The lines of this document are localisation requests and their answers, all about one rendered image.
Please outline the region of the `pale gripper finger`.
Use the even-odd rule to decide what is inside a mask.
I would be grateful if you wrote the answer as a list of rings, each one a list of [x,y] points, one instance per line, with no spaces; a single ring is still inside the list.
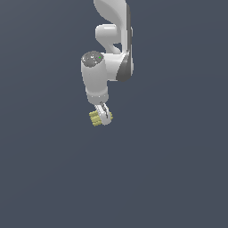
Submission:
[[[98,105],[95,105],[95,108],[98,112],[102,124],[104,126],[108,125],[110,123],[110,111],[107,105],[104,102],[100,102]]]

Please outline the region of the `yellow ridged block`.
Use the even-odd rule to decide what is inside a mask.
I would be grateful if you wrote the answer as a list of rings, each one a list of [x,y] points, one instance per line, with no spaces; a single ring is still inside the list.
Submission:
[[[93,111],[93,112],[90,112],[89,113],[89,117],[90,117],[90,119],[92,121],[92,124],[94,126],[102,125],[102,122],[101,122],[101,119],[100,119],[100,117],[98,115],[97,110]],[[110,122],[111,122],[112,119],[113,119],[113,116],[112,116],[112,113],[110,112]]]

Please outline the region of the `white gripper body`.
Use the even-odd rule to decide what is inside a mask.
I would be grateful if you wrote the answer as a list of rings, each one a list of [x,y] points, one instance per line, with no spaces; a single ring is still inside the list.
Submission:
[[[86,94],[87,100],[93,105],[99,105],[101,102],[106,102],[109,99],[107,92],[104,94]]]

